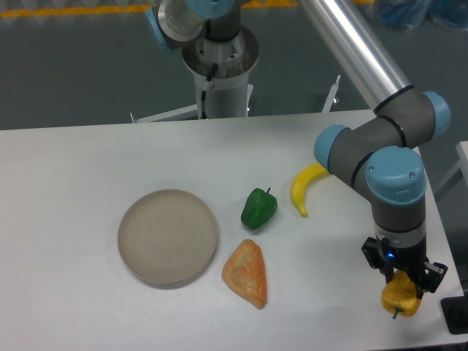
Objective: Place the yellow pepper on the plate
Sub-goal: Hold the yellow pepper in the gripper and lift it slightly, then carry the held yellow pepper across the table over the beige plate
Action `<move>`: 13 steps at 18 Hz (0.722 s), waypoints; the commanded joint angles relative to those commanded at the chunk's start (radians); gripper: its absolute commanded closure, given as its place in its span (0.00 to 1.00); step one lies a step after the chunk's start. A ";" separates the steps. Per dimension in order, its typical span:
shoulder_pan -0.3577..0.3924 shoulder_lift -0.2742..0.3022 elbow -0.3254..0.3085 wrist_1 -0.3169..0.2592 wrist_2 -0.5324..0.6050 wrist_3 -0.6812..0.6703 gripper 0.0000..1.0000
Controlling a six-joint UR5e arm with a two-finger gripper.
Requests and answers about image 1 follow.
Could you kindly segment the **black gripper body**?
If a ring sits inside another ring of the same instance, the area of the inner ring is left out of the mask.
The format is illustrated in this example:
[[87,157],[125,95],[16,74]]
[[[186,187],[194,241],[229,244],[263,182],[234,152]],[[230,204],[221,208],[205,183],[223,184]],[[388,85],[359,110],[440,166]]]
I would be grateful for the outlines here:
[[411,281],[425,281],[427,278],[426,237],[413,246],[397,248],[388,244],[388,239],[375,239],[374,269],[388,276],[390,270],[404,271]]

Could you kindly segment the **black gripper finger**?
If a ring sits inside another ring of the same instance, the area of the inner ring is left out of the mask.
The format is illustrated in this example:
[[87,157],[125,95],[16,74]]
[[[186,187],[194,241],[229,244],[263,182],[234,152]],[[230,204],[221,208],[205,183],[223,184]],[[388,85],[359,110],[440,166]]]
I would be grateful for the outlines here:
[[415,269],[417,298],[422,298],[425,293],[435,293],[447,271],[448,267],[442,263],[419,260]]
[[385,277],[385,283],[388,284],[393,279],[394,269],[382,256],[380,242],[376,238],[368,237],[361,250],[369,266],[378,270]]

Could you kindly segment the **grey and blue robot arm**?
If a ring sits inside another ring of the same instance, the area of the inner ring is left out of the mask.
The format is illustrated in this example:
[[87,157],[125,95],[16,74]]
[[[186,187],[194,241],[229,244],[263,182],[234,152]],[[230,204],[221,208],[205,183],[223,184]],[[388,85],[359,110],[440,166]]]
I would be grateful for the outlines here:
[[[145,13],[159,46],[181,49],[197,84],[201,119],[244,117],[246,76],[258,57],[241,25],[240,1],[163,1]],[[375,235],[363,253],[388,282],[403,271],[417,296],[434,293],[447,267],[426,255],[426,176],[415,148],[450,123],[438,94],[419,92],[394,63],[351,1],[301,1],[319,34],[374,112],[356,129],[326,128],[315,159],[371,204]]]

